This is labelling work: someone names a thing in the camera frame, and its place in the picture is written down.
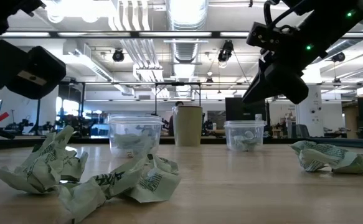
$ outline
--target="tan cup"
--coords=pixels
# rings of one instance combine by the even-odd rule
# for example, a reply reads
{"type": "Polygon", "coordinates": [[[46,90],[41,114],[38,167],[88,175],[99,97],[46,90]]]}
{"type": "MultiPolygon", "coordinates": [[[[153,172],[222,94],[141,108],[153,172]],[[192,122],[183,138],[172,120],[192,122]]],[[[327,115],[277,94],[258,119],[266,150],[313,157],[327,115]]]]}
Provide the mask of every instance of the tan cup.
{"type": "Polygon", "coordinates": [[[202,108],[200,106],[173,107],[174,140],[176,146],[200,146],[202,108]]]}

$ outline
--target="clear plastic tub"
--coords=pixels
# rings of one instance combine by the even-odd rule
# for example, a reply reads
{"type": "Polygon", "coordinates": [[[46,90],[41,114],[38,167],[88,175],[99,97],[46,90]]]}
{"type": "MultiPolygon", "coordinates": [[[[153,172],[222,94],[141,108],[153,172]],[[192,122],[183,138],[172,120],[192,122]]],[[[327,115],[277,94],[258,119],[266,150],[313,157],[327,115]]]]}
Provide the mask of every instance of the clear plastic tub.
{"type": "Polygon", "coordinates": [[[227,147],[233,151],[251,151],[263,145],[264,121],[227,121],[227,147]]]}
{"type": "Polygon", "coordinates": [[[134,157],[142,151],[155,154],[159,149],[162,119],[158,116],[109,117],[111,153],[116,157],[134,157]]]}

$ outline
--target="person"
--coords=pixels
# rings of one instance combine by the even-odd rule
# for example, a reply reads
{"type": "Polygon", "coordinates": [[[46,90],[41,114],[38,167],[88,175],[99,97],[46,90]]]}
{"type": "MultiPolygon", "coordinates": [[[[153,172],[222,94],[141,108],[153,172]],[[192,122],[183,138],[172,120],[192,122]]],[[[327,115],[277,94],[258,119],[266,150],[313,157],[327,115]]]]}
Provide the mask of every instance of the person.
{"type": "MultiPolygon", "coordinates": [[[[184,103],[182,101],[177,101],[175,106],[184,106],[184,103]]],[[[173,115],[169,120],[169,136],[174,136],[173,115]]]]}

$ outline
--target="workbench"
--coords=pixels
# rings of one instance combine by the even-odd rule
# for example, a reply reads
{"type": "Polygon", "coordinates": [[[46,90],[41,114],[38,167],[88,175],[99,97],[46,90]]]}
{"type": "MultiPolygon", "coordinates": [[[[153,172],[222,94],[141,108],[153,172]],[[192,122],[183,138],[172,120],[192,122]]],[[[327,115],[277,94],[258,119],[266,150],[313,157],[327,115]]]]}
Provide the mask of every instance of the workbench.
{"type": "MultiPolygon", "coordinates": [[[[83,182],[127,161],[113,159],[106,144],[69,146],[89,153],[83,182]]],[[[31,150],[0,150],[0,167],[13,170],[31,150]]],[[[114,198],[82,223],[363,223],[363,175],[307,173],[288,145],[254,152],[163,145],[158,155],[176,161],[182,176],[169,201],[114,198]]],[[[65,211],[56,193],[26,194],[0,180],[0,223],[54,223],[65,211]]]]}

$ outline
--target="wooden table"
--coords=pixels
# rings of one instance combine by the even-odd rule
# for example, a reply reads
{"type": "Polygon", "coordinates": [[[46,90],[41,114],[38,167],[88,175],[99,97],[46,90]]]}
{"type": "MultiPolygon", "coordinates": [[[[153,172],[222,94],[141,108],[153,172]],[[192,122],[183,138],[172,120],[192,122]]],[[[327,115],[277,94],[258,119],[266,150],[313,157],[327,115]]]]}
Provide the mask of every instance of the wooden table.
{"type": "MultiPolygon", "coordinates": [[[[82,181],[126,159],[106,145],[71,145],[90,155],[82,181]]],[[[13,169],[31,149],[0,150],[13,169]]],[[[167,202],[112,199],[82,223],[363,223],[363,175],[306,173],[287,145],[232,152],[224,145],[161,146],[179,163],[182,181],[167,202]]],[[[0,223],[53,223],[65,209],[56,194],[29,195],[0,181],[0,223]]]]}

